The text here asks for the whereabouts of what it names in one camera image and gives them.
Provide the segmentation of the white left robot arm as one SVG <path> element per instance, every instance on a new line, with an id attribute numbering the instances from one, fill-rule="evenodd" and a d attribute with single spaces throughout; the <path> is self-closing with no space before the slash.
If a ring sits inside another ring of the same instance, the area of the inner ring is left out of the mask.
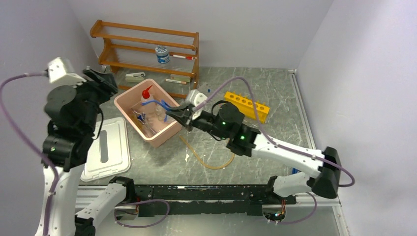
<path id="1" fill-rule="evenodd" d="M 42 145 L 45 177 L 38 236 L 93 236 L 92 217 L 75 214 L 77 189 L 92 145 L 100 105 L 118 91 L 113 73 L 86 68 L 80 82 L 58 86 L 47 96 L 50 117 Z"/>

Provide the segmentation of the blue handled brush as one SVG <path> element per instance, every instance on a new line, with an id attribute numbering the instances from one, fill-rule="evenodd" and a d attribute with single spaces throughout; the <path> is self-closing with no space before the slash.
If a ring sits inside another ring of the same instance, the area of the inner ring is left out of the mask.
<path id="1" fill-rule="evenodd" d="M 142 124 L 147 123 L 146 114 L 145 113 L 137 113 L 136 118 L 138 121 L 140 121 Z"/>

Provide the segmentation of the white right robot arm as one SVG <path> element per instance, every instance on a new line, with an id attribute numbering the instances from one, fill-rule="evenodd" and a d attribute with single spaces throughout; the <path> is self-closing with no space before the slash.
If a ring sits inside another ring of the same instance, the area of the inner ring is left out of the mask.
<path id="1" fill-rule="evenodd" d="M 216 115 L 201 111 L 194 113 L 193 105 L 172 108 L 167 115 L 187 130 L 197 128 L 218 140 L 227 139 L 226 147 L 234 154 L 253 158 L 266 158 L 281 162 L 299 171 L 284 177 L 271 177 L 266 199 L 276 204 L 283 197 L 302 192 L 335 199 L 340 181 L 340 158 L 336 149 L 327 147 L 318 149 L 303 148 L 290 143 L 264 136 L 257 128 L 243 123 L 244 114 L 226 101 Z"/>

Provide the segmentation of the red cap squeeze bottle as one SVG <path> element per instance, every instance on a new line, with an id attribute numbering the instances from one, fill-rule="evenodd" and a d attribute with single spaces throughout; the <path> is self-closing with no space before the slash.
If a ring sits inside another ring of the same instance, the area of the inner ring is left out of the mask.
<path id="1" fill-rule="evenodd" d="M 142 91 L 142 97 L 141 97 L 141 106 L 142 111 L 145 114 L 153 114 L 156 109 L 156 104 L 153 102 L 154 97 L 152 93 L 149 91 L 152 88 L 152 85 L 147 87 L 145 90 Z"/>

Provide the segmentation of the metal crucible tongs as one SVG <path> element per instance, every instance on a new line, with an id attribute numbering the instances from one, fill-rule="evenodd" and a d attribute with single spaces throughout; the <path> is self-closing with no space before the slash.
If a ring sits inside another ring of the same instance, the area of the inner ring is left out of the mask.
<path id="1" fill-rule="evenodd" d="M 158 118 L 156 116 L 146 115 L 147 123 L 142 124 L 136 118 L 137 113 L 143 113 L 143 112 L 140 112 L 138 110 L 133 109 L 132 110 L 132 115 L 133 115 L 134 119 L 142 126 L 142 128 L 144 129 L 144 132 L 147 133 L 147 136 L 149 138 L 155 136 L 157 133 L 159 133 L 163 130 L 162 123 L 161 123 L 161 121 L 158 120 Z"/>

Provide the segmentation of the blue safety glasses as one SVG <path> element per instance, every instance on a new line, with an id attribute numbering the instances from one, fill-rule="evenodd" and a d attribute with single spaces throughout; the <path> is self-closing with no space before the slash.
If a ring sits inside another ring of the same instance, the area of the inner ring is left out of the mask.
<path id="1" fill-rule="evenodd" d="M 160 101 L 159 100 L 154 100 L 153 102 L 156 104 L 156 107 L 161 106 L 161 107 L 165 108 L 166 112 L 169 111 L 170 108 L 171 108 L 171 106 L 165 100 L 160 100 Z"/>

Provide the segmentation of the small glass jar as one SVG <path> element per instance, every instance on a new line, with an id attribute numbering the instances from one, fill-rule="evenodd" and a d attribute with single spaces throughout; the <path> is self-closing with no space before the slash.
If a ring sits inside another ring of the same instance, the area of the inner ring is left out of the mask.
<path id="1" fill-rule="evenodd" d="M 155 113 L 156 113 L 156 116 L 157 116 L 159 121 L 167 122 L 168 118 L 167 118 L 167 115 L 166 115 L 166 109 L 165 108 L 163 108 L 161 106 L 158 106 L 155 109 Z"/>

